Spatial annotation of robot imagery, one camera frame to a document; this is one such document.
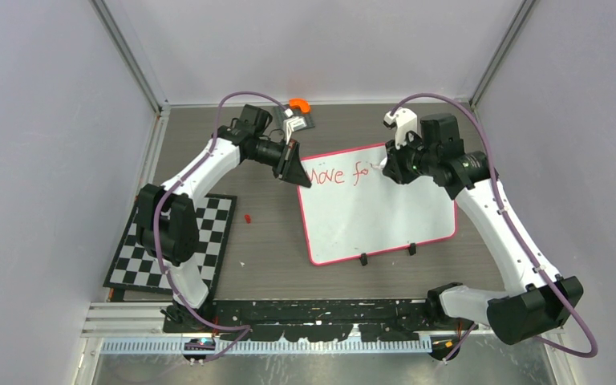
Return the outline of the pink framed whiteboard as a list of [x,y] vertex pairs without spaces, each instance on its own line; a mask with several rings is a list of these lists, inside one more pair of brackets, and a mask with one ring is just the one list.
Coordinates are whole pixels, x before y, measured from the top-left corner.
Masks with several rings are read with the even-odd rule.
[[396,184],[371,168],[384,144],[302,159],[312,182],[298,188],[307,252],[313,265],[329,265],[453,237],[457,207],[445,190],[422,176]]

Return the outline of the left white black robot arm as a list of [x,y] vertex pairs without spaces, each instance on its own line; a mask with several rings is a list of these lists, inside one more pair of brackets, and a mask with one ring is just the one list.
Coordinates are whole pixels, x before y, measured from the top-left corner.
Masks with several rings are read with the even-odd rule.
[[300,144],[292,134],[306,127],[306,119],[284,111],[284,137],[265,135],[273,117],[260,107],[246,104],[238,118],[220,126],[183,170],[162,185],[146,184],[137,197],[137,241],[164,270],[172,296],[186,306],[183,321],[196,332],[206,331],[214,320],[204,302],[209,287],[193,260],[199,245],[196,204],[228,172],[245,160],[267,165],[275,178],[309,188],[311,181],[299,156]]

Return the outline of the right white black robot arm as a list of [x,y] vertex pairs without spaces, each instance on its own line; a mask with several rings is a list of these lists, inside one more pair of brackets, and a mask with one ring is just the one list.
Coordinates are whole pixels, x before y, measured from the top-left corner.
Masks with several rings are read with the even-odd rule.
[[510,209],[502,183],[484,152],[466,152],[458,122],[448,113],[419,119],[409,109],[388,112],[383,123],[395,130],[385,144],[383,175],[396,184],[432,178],[468,216],[492,255],[504,291],[472,289],[459,282],[428,291],[426,319],[446,329],[458,318],[492,328],[513,345],[561,327],[584,294],[574,276],[550,265]]

